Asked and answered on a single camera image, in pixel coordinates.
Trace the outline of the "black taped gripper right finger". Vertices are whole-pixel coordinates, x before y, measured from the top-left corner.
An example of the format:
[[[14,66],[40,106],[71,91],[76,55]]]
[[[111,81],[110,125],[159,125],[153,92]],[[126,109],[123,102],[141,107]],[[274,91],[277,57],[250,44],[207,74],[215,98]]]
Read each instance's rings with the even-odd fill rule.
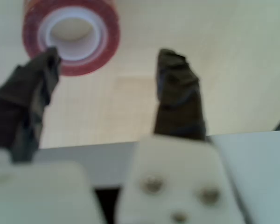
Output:
[[[206,140],[198,76],[183,55],[160,49],[156,68],[158,99],[154,134]]]

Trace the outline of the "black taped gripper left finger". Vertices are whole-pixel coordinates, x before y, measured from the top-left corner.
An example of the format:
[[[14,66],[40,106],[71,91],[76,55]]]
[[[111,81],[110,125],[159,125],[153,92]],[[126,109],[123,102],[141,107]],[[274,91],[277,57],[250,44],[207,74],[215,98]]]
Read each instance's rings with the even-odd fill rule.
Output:
[[[45,108],[59,82],[61,58],[50,47],[18,65],[0,86],[0,150],[11,162],[30,162],[39,148]]]

